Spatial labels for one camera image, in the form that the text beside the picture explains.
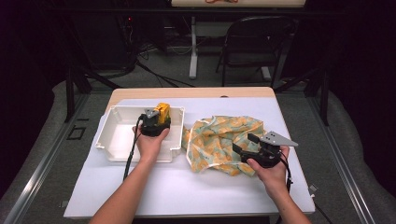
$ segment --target black curtain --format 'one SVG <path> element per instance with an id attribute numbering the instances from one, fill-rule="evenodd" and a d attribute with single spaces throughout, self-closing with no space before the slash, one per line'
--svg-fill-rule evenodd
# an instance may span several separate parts
<path id="1" fill-rule="evenodd" d="M 64 80 L 64 60 L 32 1 L 0 6 L 0 196 L 21 169 Z"/>
<path id="2" fill-rule="evenodd" d="M 358 130 L 365 162 L 396 197 L 395 12 L 390 0 L 369 6 L 331 72 L 331 90 Z"/>

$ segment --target forearm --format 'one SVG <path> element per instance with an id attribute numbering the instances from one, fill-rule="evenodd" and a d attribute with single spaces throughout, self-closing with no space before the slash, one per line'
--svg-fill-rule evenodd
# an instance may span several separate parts
<path id="1" fill-rule="evenodd" d="M 139 162 L 90 223 L 131 223 L 152 166 L 152 162 Z"/>
<path id="2" fill-rule="evenodd" d="M 305 224 L 311 223 L 306 215 L 297 206 L 294 200 L 290 197 L 288 192 L 281 192 L 274 200 L 279 214 L 282 216 L 283 223 L 285 224 Z"/>

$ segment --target yellow object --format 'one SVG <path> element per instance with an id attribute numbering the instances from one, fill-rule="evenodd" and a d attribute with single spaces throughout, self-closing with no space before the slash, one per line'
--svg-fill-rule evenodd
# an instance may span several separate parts
<path id="1" fill-rule="evenodd" d="M 233 152 L 233 143 L 248 151 L 258 151 L 258 145 L 248 140 L 248 133 L 263 136 L 263 122 L 247 116 L 213 116 L 197 120 L 190 130 L 184 128 L 181 145 L 186 148 L 187 160 L 196 173 L 214 168 L 228 175 L 242 172 L 252 176 L 253 169 Z"/>
<path id="2" fill-rule="evenodd" d="M 158 124 L 164 124 L 167 120 L 170 119 L 169 109 L 170 105 L 167 103 L 159 103 L 154 110 L 157 110 L 160 114 L 158 116 Z"/>

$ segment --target white table surface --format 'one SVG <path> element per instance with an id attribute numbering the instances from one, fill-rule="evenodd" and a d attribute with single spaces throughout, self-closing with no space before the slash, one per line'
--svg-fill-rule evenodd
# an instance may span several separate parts
<path id="1" fill-rule="evenodd" d="M 290 138 L 275 97 L 133 99 L 122 100 L 118 105 L 155 106 L 159 102 L 185 107 L 186 128 L 198 119 L 215 115 L 251 116 L 261 119 L 266 131 Z M 104 125 L 105 116 L 101 118 L 98 130 Z M 92 141 L 65 217 L 92 217 L 122 182 L 125 162 L 108 161 L 105 152 L 94 145 L 97 138 L 98 133 Z M 290 195 L 303 212 L 313 213 L 315 206 L 293 147 L 290 148 L 289 163 L 293 181 Z M 154 166 L 136 216 L 205 217 L 276 213 L 276 206 L 257 176 L 229 176 L 211 169 L 196 174 L 191 171 L 185 153 L 182 153 L 171 163 L 157 163 Z"/>

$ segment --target desk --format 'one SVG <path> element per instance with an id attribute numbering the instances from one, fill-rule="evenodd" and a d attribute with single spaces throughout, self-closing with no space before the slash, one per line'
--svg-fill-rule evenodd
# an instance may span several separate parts
<path id="1" fill-rule="evenodd" d="M 118 89 L 113 91 L 107 110 L 112 105 L 156 105 L 160 99 L 173 106 L 185 106 L 186 128 L 190 128 L 197 119 L 219 113 L 246 115 L 262 119 L 267 131 L 290 137 L 275 94 L 266 87 Z M 109 162 L 105 153 L 94 147 L 97 137 L 98 133 L 93 138 L 90 154 L 78 177 L 65 217 L 93 216 L 121 183 L 125 162 Z M 315 206 L 293 147 L 290 148 L 289 162 L 294 182 L 291 197 L 303 212 L 313 213 Z M 228 217 L 276 213 L 275 205 L 257 176 L 229 176 L 210 169 L 196 174 L 191 171 L 185 156 L 179 155 L 171 163 L 154 166 L 136 216 Z"/>
<path id="2" fill-rule="evenodd" d="M 305 0 L 239 0 L 238 3 L 229 3 L 218 1 L 212 4 L 205 0 L 173 0 L 172 7 L 298 7 L 302 8 Z M 191 63 L 190 63 L 190 79 L 197 78 L 198 54 L 196 48 L 196 22 L 195 17 L 191 18 Z M 220 27 L 224 35 L 227 33 L 228 26 Z"/>

